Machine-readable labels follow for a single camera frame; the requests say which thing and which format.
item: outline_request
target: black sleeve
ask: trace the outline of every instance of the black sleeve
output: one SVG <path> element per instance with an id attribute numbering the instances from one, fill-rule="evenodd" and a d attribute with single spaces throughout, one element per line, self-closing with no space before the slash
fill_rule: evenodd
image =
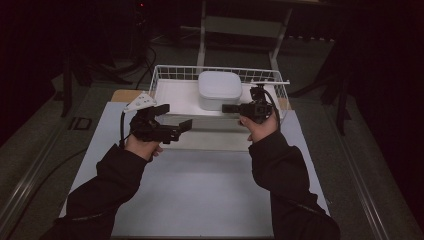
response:
<path id="1" fill-rule="evenodd" d="M 40 239 L 110 239 L 118 208 L 137 192 L 147 161 L 116 145 L 97 163 L 97 176 L 75 189 L 66 216 Z"/>
<path id="2" fill-rule="evenodd" d="M 276 131 L 249 147 L 255 182 L 270 191 L 276 239 L 340 239 L 338 225 L 309 192 L 309 175 L 299 148 Z"/>

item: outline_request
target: black equipment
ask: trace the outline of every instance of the black equipment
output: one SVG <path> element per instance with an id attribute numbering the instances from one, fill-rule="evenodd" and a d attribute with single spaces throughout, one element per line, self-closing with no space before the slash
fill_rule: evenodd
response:
<path id="1" fill-rule="evenodd" d="M 263 84 L 250 89 L 252 102 L 242 103 L 240 105 L 222 104 L 223 113 L 240 113 L 240 115 L 252 119 L 254 122 L 261 124 L 272 114 L 273 105 L 266 101 Z"/>
<path id="2" fill-rule="evenodd" d="M 161 125 L 155 120 L 156 116 L 167 112 L 169 112 L 169 104 L 137 110 L 130 122 L 130 134 L 145 142 L 155 141 L 170 144 L 171 141 L 178 141 L 181 133 L 191 130 L 193 120 L 184 121 L 179 126 Z"/>

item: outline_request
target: white wire basket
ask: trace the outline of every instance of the white wire basket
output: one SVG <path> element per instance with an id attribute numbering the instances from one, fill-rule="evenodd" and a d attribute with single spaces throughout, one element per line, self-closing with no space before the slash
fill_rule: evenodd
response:
<path id="1" fill-rule="evenodd" d="M 187 107 L 180 106 L 190 105 L 196 101 L 196 96 L 198 95 L 196 92 L 197 89 L 192 87 L 191 84 L 197 84 L 199 74 L 204 71 L 221 71 L 237 74 L 244 86 L 243 92 L 249 95 L 249 98 L 250 93 L 245 92 L 249 92 L 248 89 L 250 89 L 251 86 L 264 83 L 264 88 L 273 96 L 273 100 L 280 110 L 280 119 L 281 123 L 283 123 L 287 111 L 290 110 L 290 103 L 285 89 L 285 85 L 289 84 L 289 81 L 283 81 L 279 71 L 229 67 L 157 65 L 153 72 L 149 95 L 155 98 L 158 104 L 169 103 L 171 105 L 170 114 L 174 116 L 189 115 L 191 118 L 203 120 L 220 116 L 222 119 L 222 113 L 216 113 L 215 111 L 197 111 L 195 113 L 190 113 Z M 188 104 L 178 103 L 178 101 L 184 99 Z M 252 100 L 251 98 L 245 98 L 244 101 L 245 102 L 241 103 L 248 103 Z M 173 107 L 177 105 L 179 109 L 173 112 Z"/>

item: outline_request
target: lid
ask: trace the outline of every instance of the lid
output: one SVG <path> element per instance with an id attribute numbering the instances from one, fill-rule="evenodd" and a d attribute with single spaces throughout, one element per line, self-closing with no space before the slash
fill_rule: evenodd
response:
<path id="1" fill-rule="evenodd" d="M 204 71 L 199 75 L 199 93 L 208 99 L 238 99 L 242 93 L 240 77 L 231 72 Z"/>

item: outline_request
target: dark background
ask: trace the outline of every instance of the dark background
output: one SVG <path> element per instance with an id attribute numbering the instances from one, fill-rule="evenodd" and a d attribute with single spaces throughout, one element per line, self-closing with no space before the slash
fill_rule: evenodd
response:
<path id="1" fill-rule="evenodd" d="M 55 94 L 50 80 L 62 72 L 64 38 L 94 61 L 113 65 L 114 54 L 131 56 L 127 43 L 134 19 L 147 21 L 145 28 L 155 27 L 148 29 L 146 38 L 159 31 L 178 39 L 178 26 L 200 24 L 200 2 L 110 0 L 98 5 L 100 1 L 94 0 L 2 1 L 0 143 Z M 135 17 L 134 8 L 140 3 L 144 4 L 138 9 L 142 15 Z M 297 9 L 288 34 L 306 36 L 306 41 L 320 35 L 336 38 L 326 71 L 353 72 L 349 93 L 356 98 L 401 192 L 424 229 L 424 4 L 374 1 L 368 2 L 366 9 L 349 19 L 337 8 Z M 311 21 L 314 14 L 320 21 Z"/>

